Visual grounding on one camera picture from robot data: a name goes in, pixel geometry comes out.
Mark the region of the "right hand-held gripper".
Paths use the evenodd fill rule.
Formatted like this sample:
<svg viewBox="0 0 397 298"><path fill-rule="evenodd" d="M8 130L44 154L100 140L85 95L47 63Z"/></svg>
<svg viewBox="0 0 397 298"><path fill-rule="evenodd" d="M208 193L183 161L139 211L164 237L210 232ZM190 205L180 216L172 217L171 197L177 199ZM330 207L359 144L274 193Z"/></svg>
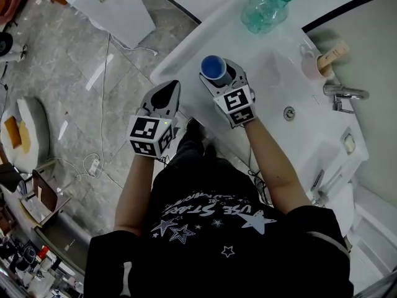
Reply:
<svg viewBox="0 0 397 298"><path fill-rule="evenodd" d="M235 62L225 58L226 72L230 75L230 84L217 86L213 80L199 73L199 78L213 96L216 110L227 118L231 127L239 127L256 118L254 109L255 93L249 87L246 72Z"/></svg>

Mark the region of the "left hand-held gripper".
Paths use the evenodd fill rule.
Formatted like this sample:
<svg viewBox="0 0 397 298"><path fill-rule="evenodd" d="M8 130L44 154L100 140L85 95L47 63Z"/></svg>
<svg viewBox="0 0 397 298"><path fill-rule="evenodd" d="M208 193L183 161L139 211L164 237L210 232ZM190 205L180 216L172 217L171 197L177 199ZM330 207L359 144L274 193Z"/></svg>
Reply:
<svg viewBox="0 0 397 298"><path fill-rule="evenodd" d="M175 138L176 117L161 115L150 110L164 109L170 105L170 114L179 109L181 84L178 80L167 81L146 93L135 115L130 116L127 140L136 155L161 158Z"/></svg>

